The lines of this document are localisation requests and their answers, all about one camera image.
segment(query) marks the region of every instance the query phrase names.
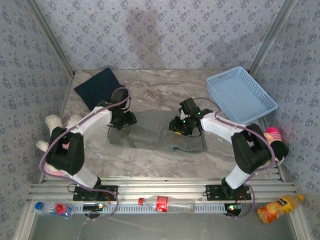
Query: cylindrical plastic bottle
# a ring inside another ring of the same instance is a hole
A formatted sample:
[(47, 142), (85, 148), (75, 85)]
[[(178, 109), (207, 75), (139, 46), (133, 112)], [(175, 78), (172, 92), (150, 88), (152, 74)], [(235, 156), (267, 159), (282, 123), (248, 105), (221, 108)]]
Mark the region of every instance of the cylindrical plastic bottle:
[(39, 201), (36, 203), (35, 209), (38, 210), (38, 214), (56, 215), (65, 219), (69, 219), (71, 214), (73, 213), (71, 206), (54, 202), (44, 203)]
[(284, 214), (293, 212), (304, 200), (302, 194), (283, 196), (277, 201), (259, 207), (256, 213), (265, 224), (268, 224)]
[(195, 202), (193, 200), (168, 196), (139, 198), (138, 204), (148, 206), (152, 208), (153, 211), (164, 213), (190, 213), (195, 211)]

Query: floral wallpaper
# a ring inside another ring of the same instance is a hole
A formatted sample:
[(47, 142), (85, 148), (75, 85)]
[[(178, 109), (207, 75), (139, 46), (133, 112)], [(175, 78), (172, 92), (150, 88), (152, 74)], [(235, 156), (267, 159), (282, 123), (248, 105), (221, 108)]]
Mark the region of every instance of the floral wallpaper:
[(8, 240), (40, 176), (45, 117), (59, 113), (69, 77), (23, 0), (0, 1), (0, 49), (0, 239)]
[(37, 0), (71, 66), (248, 69), (283, 0)]
[(306, 194), (307, 218), (320, 239), (320, 2), (298, 1), (256, 79), (279, 109), (268, 118), (290, 152), (285, 169)]

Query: orange juice bottle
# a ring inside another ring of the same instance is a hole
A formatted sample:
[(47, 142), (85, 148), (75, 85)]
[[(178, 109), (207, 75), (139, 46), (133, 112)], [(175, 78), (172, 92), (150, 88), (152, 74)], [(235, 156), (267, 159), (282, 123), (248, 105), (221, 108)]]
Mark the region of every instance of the orange juice bottle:
[(304, 200), (302, 194), (283, 196), (277, 201), (259, 207), (256, 213), (265, 224), (268, 224), (284, 214), (293, 212)]

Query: stuffed toy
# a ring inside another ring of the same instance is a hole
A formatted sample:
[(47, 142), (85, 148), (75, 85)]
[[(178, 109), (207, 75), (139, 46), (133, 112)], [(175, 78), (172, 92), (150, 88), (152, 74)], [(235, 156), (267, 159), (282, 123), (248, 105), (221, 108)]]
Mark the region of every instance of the stuffed toy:
[(289, 152), (288, 148), (282, 142), (280, 131), (274, 126), (268, 127), (264, 132), (264, 137), (272, 146), (276, 157), (275, 160), (277, 161), (277, 164), (280, 165)]
[[(77, 122), (79, 122), (82, 119), (82, 117), (80, 115), (72, 115), (69, 119), (69, 121), (66, 124), (66, 128), (70, 128), (72, 126), (74, 126)], [(60, 119), (60, 117), (58, 117), (57, 115), (49, 115), (45, 118), (45, 123), (49, 128), (49, 132), (50, 132), (50, 136), (52, 134), (52, 131), (56, 128), (56, 127), (60, 127), (63, 128), (63, 124), (62, 121)], [(45, 152), (47, 151), (48, 147), (49, 147), (49, 143), (43, 140), (40, 140), (36, 143), (35, 145), (38, 149), (40, 149), (41, 151)], [(56, 169), (55, 167), (45, 163), (44, 165), (44, 169), (47, 173), (52, 174), (52, 175), (56, 175), (56, 176), (63, 176), (66, 175), (67, 173), (65, 171), (61, 171)]]

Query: floor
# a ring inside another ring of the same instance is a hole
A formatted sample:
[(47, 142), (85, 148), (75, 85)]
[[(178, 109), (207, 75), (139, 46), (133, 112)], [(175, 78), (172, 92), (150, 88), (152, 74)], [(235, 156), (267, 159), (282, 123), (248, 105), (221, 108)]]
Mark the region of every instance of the floor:
[[(74, 88), (100, 70), (77, 71), (63, 114), (63, 122), (71, 115), (84, 117), (90, 110)], [(114, 70), (122, 85), (132, 91), (130, 110), (174, 111), (179, 103), (189, 97), (210, 97), (206, 79), (217, 74), (209, 70)], [(215, 111), (210, 102), (197, 102), (201, 109)], [(108, 127), (94, 133), (85, 144), (85, 164), (99, 176), (134, 177), (188, 177), (223, 178), (235, 166), (232, 146), (224, 139), (205, 132), (207, 151), (189, 153), (183, 151), (159, 151), (147, 147), (133, 148), (111, 144)], [(268, 178), (268, 172), (260, 178)]]

